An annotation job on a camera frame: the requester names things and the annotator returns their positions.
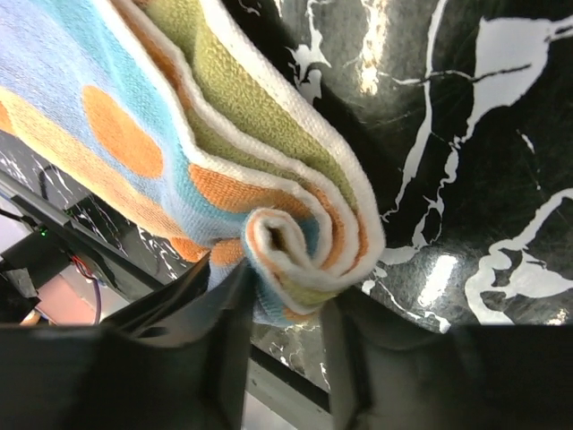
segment marble table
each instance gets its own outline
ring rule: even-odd
[[[569,322],[573,2],[226,0],[343,134],[388,248],[364,294],[431,331]],[[0,135],[0,168],[41,193],[47,163]],[[56,169],[49,201],[163,281],[188,263]],[[252,341],[328,389],[321,327]]]

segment green stripe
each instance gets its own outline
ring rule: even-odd
[[[242,132],[321,172],[356,209],[352,187],[340,165],[227,52],[207,26],[197,0],[155,0],[145,12],[184,52],[193,78],[211,106]],[[207,152],[304,183],[298,175],[238,150],[210,130],[194,112],[188,113],[188,119],[197,143]]]

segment folded towel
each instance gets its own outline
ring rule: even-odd
[[[0,128],[190,261],[245,256],[255,318],[299,323],[385,245],[348,144],[219,0],[0,4]]]

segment cable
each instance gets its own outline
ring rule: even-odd
[[[76,269],[78,272],[86,279],[91,280],[93,284],[94,293],[96,296],[96,316],[94,318],[94,325],[99,324],[99,320],[101,319],[101,288],[99,287],[98,279],[93,276],[88,266],[80,257],[75,255],[72,256],[72,262],[75,264]]]
[[[42,196],[43,199],[48,200],[47,198],[47,184],[46,184],[46,175],[47,172],[50,170],[54,170],[56,173],[60,173],[60,169],[53,164],[48,164],[44,168],[40,170],[38,173],[38,184],[39,184],[39,194]]]
[[[24,222],[21,216],[16,215],[15,213],[11,213],[9,211],[5,211],[4,209],[1,208],[0,208],[0,215],[9,219],[13,219],[14,221]]]

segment black cable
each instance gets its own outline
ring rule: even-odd
[[[24,220],[22,219],[22,217],[20,215],[16,215],[15,213],[5,211],[4,209],[1,209],[1,208],[0,208],[0,215],[2,215],[3,217],[9,218],[9,219],[13,219],[14,221],[24,222]]]
[[[53,164],[48,164],[38,173],[38,183],[39,183],[39,193],[42,199],[48,200],[47,198],[47,184],[46,184],[46,174],[49,170],[54,170],[55,172],[60,172],[60,169]]]
[[[13,219],[14,221],[21,222],[23,224],[28,224],[31,228],[35,228],[38,226],[36,221],[27,215],[16,215],[15,213],[11,213],[9,211],[5,211],[4,209],[0,208],[0,215],[6,217],[8,219]]]

